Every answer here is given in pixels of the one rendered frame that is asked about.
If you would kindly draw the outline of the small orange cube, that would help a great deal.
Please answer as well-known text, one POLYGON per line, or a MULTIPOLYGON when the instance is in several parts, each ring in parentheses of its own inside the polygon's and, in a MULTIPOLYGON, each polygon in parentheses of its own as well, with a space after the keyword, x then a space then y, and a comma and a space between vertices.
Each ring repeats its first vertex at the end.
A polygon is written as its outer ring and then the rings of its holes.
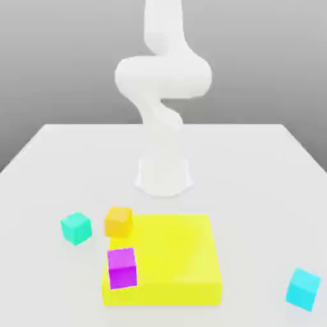
POLYGON ((132 210, 130 208, 111 207, 104 219, 106 237, 124 238, 132 230, 132 210))

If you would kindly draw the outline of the small teal cube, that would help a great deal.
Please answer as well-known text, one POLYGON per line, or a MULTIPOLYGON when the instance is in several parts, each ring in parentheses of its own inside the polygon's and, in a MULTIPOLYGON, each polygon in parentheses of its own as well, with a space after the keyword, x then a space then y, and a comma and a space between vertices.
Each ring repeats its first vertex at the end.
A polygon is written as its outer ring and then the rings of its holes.
POLYGON ((92 236, 91 220, 76 212, 61 220, 64 239, 77 246, 92 236))

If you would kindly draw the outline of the small magenta cube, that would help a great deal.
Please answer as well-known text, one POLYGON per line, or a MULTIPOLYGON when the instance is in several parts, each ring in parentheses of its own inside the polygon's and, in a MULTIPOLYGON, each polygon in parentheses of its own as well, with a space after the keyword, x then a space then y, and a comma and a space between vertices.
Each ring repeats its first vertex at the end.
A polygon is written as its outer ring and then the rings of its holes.
POLYGON ((107 251, 110 290, 137 286, 137 265, 133 247, 107 251))

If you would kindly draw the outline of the small cyan cube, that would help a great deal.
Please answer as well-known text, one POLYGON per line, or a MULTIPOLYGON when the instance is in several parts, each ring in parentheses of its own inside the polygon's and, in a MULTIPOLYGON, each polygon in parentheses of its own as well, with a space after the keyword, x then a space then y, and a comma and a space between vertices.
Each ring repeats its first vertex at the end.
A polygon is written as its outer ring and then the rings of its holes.
POLYGON ((286 302, 311 312, 320 283, 321 277, 296 268, 287 288, 286 302))

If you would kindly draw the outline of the large yellow box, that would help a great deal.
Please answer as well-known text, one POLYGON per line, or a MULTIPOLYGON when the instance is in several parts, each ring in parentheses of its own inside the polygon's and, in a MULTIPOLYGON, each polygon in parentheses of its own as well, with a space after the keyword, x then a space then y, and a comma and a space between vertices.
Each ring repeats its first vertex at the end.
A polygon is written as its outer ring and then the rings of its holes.
POLYGON ((109 250, 121 248, 134 250, 137 285, 110 289, 105 268, 104 305, 220 304, 222 278, 208 215, 134 215, 131 233, 109 241, 109 250))

